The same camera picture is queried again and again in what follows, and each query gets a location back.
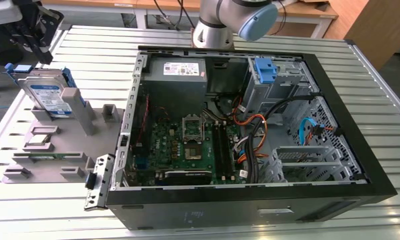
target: metal bracket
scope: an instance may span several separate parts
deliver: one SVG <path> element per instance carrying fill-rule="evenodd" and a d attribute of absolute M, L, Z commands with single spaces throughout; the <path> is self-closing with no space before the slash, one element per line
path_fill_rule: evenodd
<path fill-rule="evenodd" d="M 107 154 L 96 159 L 95 169 L 91 172 L 86 187 L 88 188 L 84 210 L 107 210 L 107 195 L 111 186 L 111 179 L 114 173 L 114 164 L 116 156 Z"/>

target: aluminum slotted surface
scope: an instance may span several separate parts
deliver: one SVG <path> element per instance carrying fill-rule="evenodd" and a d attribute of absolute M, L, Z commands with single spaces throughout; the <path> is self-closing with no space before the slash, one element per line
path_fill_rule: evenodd
<path fill-rule="evenodd" d="M 70 31 L 59 32 L 59 37 L 49 68 L 67 66 L 71 69 L 82 95 L 94 108 L 106 103 L 126 107 L 139 45 L 191 46 L 190 32 L 172 30 L 74 26 Z M 235 37 L 235 47 L 316 54 L 399 195 L 362 206 L 327 222 L 216 227 L 192 232 L 128 231 L 110 210 L 84 212 L 84 184 L 0 183 L 0 233 L 7 233 L 5 238 L 152 236 L 150 239 L 328 240 L 367 236 L 376 240 L 400 239 L 400 112 L 364 67 L 366 63 L 340 40 L 268 36 L 256 42 L 246 42 Z M 11 155 L 24 145 L 23 135 L 33 120 L 32 105 L 20 93 L 0 123 L 0 182 L 3 171 L 12 163 Z"/>

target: hard drive label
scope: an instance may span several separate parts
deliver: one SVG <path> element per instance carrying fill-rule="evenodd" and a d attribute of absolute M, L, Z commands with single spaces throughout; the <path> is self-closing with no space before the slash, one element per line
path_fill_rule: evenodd
<path fill-rule="evenodd" d="M 33 91 L 36 100 L 41 103 L 44 109 L 49 113 L 63 115 L 63 118 L 72 114 L 72 108 L 62 99 L 62 90 L 59 86 L 31 85 L 31 89 Z"/>

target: circuit board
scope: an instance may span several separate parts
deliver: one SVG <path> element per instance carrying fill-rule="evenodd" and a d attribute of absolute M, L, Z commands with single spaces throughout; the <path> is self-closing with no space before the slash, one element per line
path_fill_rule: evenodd
<path fill-rule="evenodd" d="M 152 126 L 150 156 L 135 157 L 138 168 L 138 183 L 142 186 L 155 186 L 155 178 L 160 171 L 210 171 L 212 172 L 211 184 L 238 184 L 240 183 L 236 174 L 234 178 L 223 180 L 216 174 L 216 161 L 214 150 L 214 124 L 203 124 L 204 141 L 183 141 L 183 122 L 156 122 Z M 188 134 L 199 134 L 195 125 L 187 125 Z M 234 136 L 239 135 L 239 128 L 235 125 L 226 126 L 228 144 L 234 143 Z M 232 171 L 235 164 L 232 152 Z"/>

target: table leg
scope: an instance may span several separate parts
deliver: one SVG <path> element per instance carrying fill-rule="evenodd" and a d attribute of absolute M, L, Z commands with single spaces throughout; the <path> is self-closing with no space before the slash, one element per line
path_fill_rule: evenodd
<path fill-rule="evenodd" d="M 320 18 L 320 22 L 314 29 L 311 37 L 314 39 L 322 39 L 327 33 L 328 27 L 331 25 L 332 18 Z"/>
<path fill-rule="evenodd" d="M 136 15 L 136 24 L 139 29 L 147 29 L 147 11 L 146 9 L 134 9 Z"/>

